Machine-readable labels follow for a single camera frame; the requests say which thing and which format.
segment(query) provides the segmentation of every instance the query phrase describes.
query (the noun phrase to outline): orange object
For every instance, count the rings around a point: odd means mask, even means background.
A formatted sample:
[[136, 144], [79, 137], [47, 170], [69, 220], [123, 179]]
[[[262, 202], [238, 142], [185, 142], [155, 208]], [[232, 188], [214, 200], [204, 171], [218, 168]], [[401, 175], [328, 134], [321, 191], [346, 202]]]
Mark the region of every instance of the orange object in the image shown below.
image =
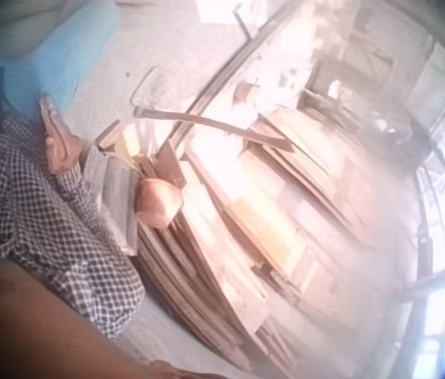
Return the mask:
[[143, 179], [135, 200], [136, 216], [149, 227], [166, 229], [184, 204], [179, 188], [161, 179]]

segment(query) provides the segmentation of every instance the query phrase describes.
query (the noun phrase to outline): blue cloth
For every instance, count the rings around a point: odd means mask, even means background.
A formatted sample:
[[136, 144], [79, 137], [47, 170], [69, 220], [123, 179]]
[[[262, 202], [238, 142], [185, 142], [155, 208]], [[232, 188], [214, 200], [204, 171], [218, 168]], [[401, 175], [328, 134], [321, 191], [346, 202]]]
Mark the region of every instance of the blue cloth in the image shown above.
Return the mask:
[[48, 93], [64, 114], [118, 23], [118, 7], [113, 1], [90, 0], [32, 53], [19, 59], [0, 53], [6, 99], [20, 114], [39, 121], [39, 98]]

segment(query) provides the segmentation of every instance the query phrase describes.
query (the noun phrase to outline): plaid shirt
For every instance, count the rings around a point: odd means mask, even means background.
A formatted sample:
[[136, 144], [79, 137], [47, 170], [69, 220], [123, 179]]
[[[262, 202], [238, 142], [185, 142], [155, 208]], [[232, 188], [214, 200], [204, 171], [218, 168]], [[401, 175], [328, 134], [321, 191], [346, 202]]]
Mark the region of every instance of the plaid shirt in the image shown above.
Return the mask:
[[0, 259], [29, 271], [109, 337], [144, 297], [77, 164], [47, 170], [43, 128], [6, 110], [0, 130]]

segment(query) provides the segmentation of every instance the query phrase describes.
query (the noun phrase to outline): stack of wood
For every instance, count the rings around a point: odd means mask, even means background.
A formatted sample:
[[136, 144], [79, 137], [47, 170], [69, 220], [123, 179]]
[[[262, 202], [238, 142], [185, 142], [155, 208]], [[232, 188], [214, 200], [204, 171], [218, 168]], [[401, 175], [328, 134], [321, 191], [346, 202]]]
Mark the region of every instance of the stack of wood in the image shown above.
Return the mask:
[[247, 144], [223, 164], [211, 158], [222, 153], [216, 147], [186, 157], [253, 271], [315, 321], [351, 333], [362, 306], [329, 257], [372, 243], [369, 169], [357, 146], [337, 141], [336, 133], [328, 138], [300, 111], [269, 117], [273, 123], [258, 122], [256, 131], [286, 136], [294, 152]]
[[275, 166], [314, 195], [360, 243], [372, 243], [373, 192], [361, 147], [347, 139], [340, 141], [339, 133], [328, 137], [323, 124], [296, 109], [267, 114], [254, 128], [268, 136], [291, 140], [292, 153], [263, 146], [260, 154], [271, 158]]
[[184, 198], [165, 230], [138, 220], [132, 261], [146, 283], [200, 340], [235, 366], [256, 372], [268, 361], [290, 377], [296, 362], [269, 318], [267, 292], [191, 165], [178, 161], [168, 142], [157, 159], [139, 165], [144, 177], [167, 180]]
[[134, 201], [139, 173], [91, 144], [81, 160], [83, 178], [92, 184], [96, 206], [121, 251], [136, 255]]

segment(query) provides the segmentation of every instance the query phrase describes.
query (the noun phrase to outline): concrete floor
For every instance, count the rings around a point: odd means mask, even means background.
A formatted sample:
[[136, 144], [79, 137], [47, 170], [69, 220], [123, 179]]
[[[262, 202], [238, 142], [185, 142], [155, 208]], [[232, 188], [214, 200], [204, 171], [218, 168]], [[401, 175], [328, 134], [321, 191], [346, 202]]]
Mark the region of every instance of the concrete floor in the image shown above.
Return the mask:
[[[278, 9], [281, 2], [284, 1], [269, 2], [269, 12]], [[284, 50], [287, 50], [284, 41], [291, 36], [285, 31], [242, 67], [205, 115], [231, 122], [225, 119], [225, 111], [236, 82], [260, 77], [263, 85], [267, 85], [285, 68], [307, 66], [315, 38], [316, 21], [312, 10], [310, 3], [297, 22], [296, 28], [301, 32], [296, 34], [303, 39], [296, 41], [300, 47], [288, 46], [295, 51], [294, 58], [284, 58]], [[158, 0], [154, 6], [123, 10], [118, 33], [108, 43], [95, 72], [79, 88], [75, 104], [67, 114], [73, 131], [84, 139], [93, 140], [116, 118], [131, 121], [133, 107], [129, 98], [153, 66], [162, 70], [167, 82], [160, 107], [184, 111], [245, 42], [236, 24], [207, 23], [200, 16], [203, 15], [194, 0]], [[140, 151], [157, 150], [170, 127], [171, 124], [139, 124]], [[389, 215], [378, 225], [383, 243], [375, 251], [347, 252], [346, 256], [338, 257], [342, 265], [350, 268], [348, 275], [353, 277], [355, 293], [367, 299], [368, 311], [356, 336], [347, 339], [328, 335], [270, 290], [272, 315], [285, 337], [295, 344], [300, 363], [298, 377], [305, 373], [312, 377], [361, 376], [382, 343], [382, 331], [394, 314], [394, 290], [410, 281], [413, 275], [409, 262], [415, 249], [410, 235], [416, 225], [414, 216], [408, 215], [416, 213], [416, 209], [410, 182], [397, 180], [385, 171], [379, 174], [380, 187], [376, 191], [382, 201], [380, 211]], [[151, 298], [145, 299], [116, 344], [141, 361], [164, 359], [187, 370], [232, 378], [253, 377], [209, 351]]]

